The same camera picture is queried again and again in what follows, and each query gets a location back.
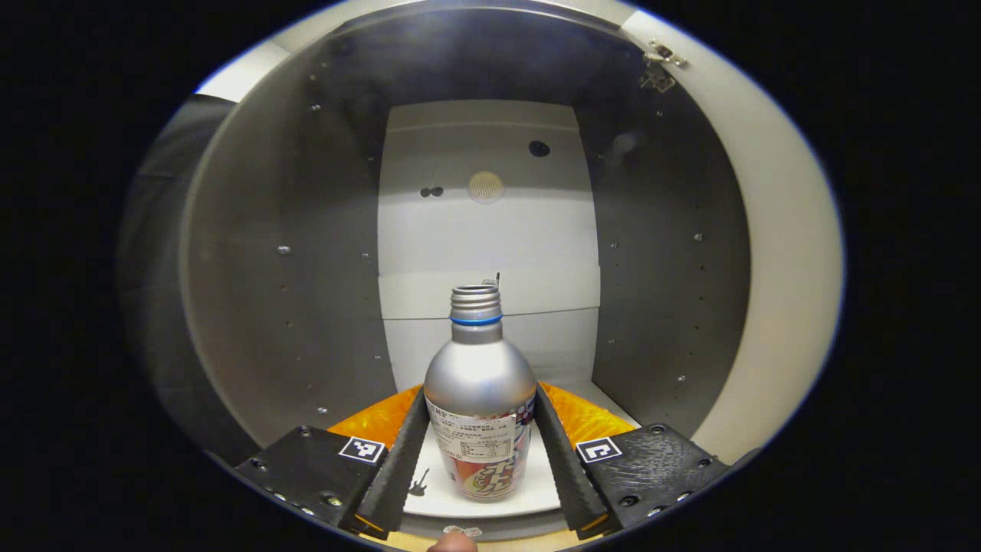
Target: aluminum bottle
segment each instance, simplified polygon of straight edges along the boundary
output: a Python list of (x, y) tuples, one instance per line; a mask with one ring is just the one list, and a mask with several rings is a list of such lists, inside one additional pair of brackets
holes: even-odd
[(531, 443), (536, 381), (504, 339), (496, 285), (453, 289), (452, 339), (426, 372), (423, 391), (443, 463), (475, 499), (513, 492)]

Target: blue ring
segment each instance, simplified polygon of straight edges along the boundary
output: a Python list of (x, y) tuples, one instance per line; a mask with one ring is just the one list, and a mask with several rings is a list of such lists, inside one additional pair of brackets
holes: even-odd
[(499, 321), (503, 317), (504, 315), (502, 314), (486, 320), (460, 320), (458, 318), (453, 318), (452, 316), (450, 316), (449, 319), (452, 320), (454, 324), (459, 324), (461, 326), (489, 326)]

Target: black hole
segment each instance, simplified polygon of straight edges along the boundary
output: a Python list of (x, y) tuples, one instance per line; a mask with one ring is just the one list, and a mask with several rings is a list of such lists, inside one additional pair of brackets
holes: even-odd
[(545, 157), (551, 153), (551, 148), (543, 141), (534, 140), (528, 144), (528, 150), (536, 157)]

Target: white back wall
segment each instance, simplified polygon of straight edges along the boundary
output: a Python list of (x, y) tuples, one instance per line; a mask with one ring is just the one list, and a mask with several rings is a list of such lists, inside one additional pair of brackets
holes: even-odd
[[(537, 157), (530, 142), (547, 144)], [(504, 186), (492, 203), (473, 175)], [(423, 188), (440, 196), (420, 196)], [(395, 107), (379, 189), (379, 293), (395, 384), (422, 383), (449, 339), (454, 286), (501, 274), (504, 332), (540, 379), (593, 374), (599, 264), (593, 192), (571, 107), (498, 100)]]

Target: metal hinge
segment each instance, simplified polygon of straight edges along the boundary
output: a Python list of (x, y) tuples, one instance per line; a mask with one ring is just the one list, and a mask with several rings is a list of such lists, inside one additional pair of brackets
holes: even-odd
[(654, 88), (658, 92), (664, 92), (675, 85), (675, 80), (661, 66), (671, 63), (684, 68), (688, 65), (688, 60), (674, 53), (671, 48), (661, 44), (656, 38), (649, 44), (654, 51), (644, 54), (645, 69), (641, 74), (641, 88)]

